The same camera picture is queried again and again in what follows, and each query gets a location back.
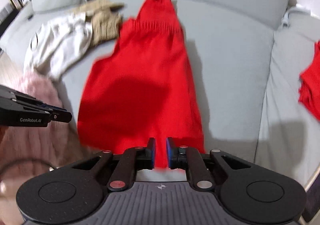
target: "pink garment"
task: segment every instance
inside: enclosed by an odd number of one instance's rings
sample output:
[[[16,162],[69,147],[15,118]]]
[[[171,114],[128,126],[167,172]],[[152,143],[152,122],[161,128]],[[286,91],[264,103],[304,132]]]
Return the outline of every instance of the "pink garment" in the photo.
[[[26,72],[11,88],[31,95],[43,102],[62,107],[58,93],[51,81],[35,72]],[[62,166],[83,157],[77,137],[71,133],[67,123],[50,122],[46,128],[10,127],[0,143],[0,168],[18,158],[37,158]],[[48,171],[48,167],[37,163],[18,164],[1,177],[11,179],[18,176],[35,176]]]

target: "silver bolt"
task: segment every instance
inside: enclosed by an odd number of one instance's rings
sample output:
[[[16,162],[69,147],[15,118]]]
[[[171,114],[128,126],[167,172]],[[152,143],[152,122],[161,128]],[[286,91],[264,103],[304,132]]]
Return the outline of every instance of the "silver bolt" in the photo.
[[[212,186],[212,182],[200,181],[200,182],[197,182],[197,186],[201,189],[208,189]]]
[[[123,181],[113,181],[110,183],[110,187],[114,189],[121,189],[125,186],[125,182]]]

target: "gray ribbed panel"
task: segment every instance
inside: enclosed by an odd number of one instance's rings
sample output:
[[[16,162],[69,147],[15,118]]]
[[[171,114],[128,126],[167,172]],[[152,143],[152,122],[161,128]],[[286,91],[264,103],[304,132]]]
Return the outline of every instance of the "gray ribbed panel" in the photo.
[[[213,194],[195,191],[188,182],[135,182],[133,187],[125,192],[110,194],[102,208],[76,224],[244,225],[245,223],[227,214]],[[25,225],[36,224],[27,221]]]

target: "red garment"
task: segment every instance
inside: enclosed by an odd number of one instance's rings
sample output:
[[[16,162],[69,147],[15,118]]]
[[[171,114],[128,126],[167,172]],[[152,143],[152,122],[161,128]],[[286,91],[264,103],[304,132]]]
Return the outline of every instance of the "red garment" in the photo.
[[[300,74],[300,98],[305,107],[320,120],[320,41],[315,43],[315,55],[311,65]]]
[[[126,21],[114,53],[94,63],[82,95],[82,143],[122,154],[156,139],[156,167],[167,167],[166,138],[204,152],[201,118],[183,31],[171,0],[146,0]]]

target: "beige sweater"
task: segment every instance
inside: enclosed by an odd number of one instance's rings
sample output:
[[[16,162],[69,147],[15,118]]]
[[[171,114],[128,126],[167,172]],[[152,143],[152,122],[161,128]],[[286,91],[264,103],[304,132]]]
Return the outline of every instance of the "beige sweater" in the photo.
[[[90,47],[119,37],[119,24],[122,17],[112,12],[123,7],[123,3],[113,3],[109,0],[92,0],[73,10],[74,13],[86,12],[92,24],[93,35]]]

